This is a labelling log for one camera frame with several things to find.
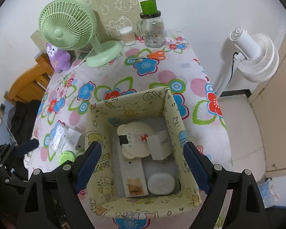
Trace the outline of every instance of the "wooden headboard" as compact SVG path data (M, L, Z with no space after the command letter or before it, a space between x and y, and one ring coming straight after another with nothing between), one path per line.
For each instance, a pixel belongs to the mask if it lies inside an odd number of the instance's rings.
M4 98L12 104L16 101L27 103L32 100L42 100L54 70L45 53L42 53L35 61L37 64L17 78L10 91L4 95Z

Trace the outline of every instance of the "white fan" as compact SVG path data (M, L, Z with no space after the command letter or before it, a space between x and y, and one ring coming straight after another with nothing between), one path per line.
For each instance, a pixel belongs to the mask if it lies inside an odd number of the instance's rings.
M278 69L278 50L272 40L262 33L256 33L252 37L241 27L233 29L230 40L240 52L233 58L233 70L238 68L245 79L252 83L260 83L268 80ZM231 80L232 74L227 72L216 91L219 97Z

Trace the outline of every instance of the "stuffed animal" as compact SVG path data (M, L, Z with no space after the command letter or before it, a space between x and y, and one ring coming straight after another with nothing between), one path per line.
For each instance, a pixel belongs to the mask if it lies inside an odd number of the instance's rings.
M66 50L57 48L56 46L47 43L47 54L50 58L51 65L55 72L68 70L71 67L70 54Z

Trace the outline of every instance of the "silver screw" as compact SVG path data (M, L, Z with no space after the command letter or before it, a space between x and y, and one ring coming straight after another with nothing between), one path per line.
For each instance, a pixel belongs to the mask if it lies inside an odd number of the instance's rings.
M40 173L40 169L35 169L34 171L33 171L33 174L34 175L38 175Z
M249 175L252 174L252 172L251 172L251 170L249 170L249 169L245 169L245 174L249 176Z
M222 170L222 166L219 164L214 165L215 170Z
M71 165L69 164L64 165L63 170L69 170L69 169L71 169Z

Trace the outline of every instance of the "orange-handled scissors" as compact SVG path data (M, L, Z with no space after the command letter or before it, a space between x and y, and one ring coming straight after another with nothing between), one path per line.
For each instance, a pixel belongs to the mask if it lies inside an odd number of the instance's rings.
M150 53L150 54L146 55L145 57L137 58L137 59L149 58L149 59L164 60L165 59L165 55L164 54L165 54L165 52L160 50L160 51L156 51L156 52Z

